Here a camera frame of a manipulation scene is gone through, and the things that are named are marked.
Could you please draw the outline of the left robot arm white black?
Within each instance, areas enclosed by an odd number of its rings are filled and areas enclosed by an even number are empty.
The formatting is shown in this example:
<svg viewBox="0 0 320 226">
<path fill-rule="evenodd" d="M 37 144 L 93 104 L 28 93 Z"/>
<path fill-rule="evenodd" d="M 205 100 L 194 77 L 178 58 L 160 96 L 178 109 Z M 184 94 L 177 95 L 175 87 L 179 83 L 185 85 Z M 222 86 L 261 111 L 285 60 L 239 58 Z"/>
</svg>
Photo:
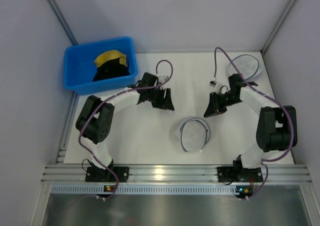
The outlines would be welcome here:
<svg viewBox="0 0 320 226">
<path fill-rule="evenodd" d="M 171 78 L 171 75 L 159 76 L 146 72 L 137 83 L 117 93 L 106 97 L 90 95 L 86 99 L 75 127 L 79 131 L 78 143 L 92 158 L 91 165 L 112 171 L 113 158 L 105 140 L 111 132 L 116 113 L 144 102 L 150 102 L 155 109 L 175 110 L 171 89 L 164 87 Z"/>
</svg>

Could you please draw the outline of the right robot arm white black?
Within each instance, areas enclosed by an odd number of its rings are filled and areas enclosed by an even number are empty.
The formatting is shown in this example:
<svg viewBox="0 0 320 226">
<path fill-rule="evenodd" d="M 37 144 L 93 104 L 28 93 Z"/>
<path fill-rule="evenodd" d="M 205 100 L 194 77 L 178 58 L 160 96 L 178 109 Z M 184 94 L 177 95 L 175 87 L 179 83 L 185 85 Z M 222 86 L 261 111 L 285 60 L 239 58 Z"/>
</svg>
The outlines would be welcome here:
<svg viewBox="0 0 320 226">
<path fill-rule="evenodd" d="M 284 106 L 256 89 L 255 82 L 246 81 L 242 75 L 228 78 L 229 91 L 214 91 L 209 95 L 205 118 L 224 114 L 229 106 L 247 104 L 258 116 L 255 144 L 239 155 L 232 163 L 233 176 L 255 174 L 264 162 L 283 159 L 298 142 L 297 112 Z"/>
</svg>

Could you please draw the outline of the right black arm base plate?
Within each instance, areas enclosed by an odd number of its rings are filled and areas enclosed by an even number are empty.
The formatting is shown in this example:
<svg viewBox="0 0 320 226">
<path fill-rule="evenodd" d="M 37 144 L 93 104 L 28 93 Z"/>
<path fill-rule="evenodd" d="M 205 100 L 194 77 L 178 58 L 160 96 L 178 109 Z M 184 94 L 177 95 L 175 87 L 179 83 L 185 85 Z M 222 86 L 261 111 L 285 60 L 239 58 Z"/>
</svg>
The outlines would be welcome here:
<svg viewBox="0 0 320 226">
<path fill-rule="evenodd" d="M 220 166 L 217 168 L 218 182 L 231 183 L 262 183 L 261 168 L 236 168 L 235 166 Z"/>
</svg>

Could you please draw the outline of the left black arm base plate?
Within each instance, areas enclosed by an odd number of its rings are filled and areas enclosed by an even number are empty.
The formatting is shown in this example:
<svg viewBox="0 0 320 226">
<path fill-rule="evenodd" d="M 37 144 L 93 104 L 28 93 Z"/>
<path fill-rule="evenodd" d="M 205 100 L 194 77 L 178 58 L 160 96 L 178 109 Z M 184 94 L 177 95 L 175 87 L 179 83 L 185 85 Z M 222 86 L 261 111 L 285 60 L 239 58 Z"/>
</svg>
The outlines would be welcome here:
<svg viewBox="0 0 320 226">
<path fill-rule="evenodd" d="M 112 171 L 117 176 L 120 183 L 126 183 L 129 178 L 129 167 L 114 166 Z M 90 166 L 86 170 L 85 182 L 88 183 L 116 183 L 116 177 L 106 169 Z"/>
</svg>

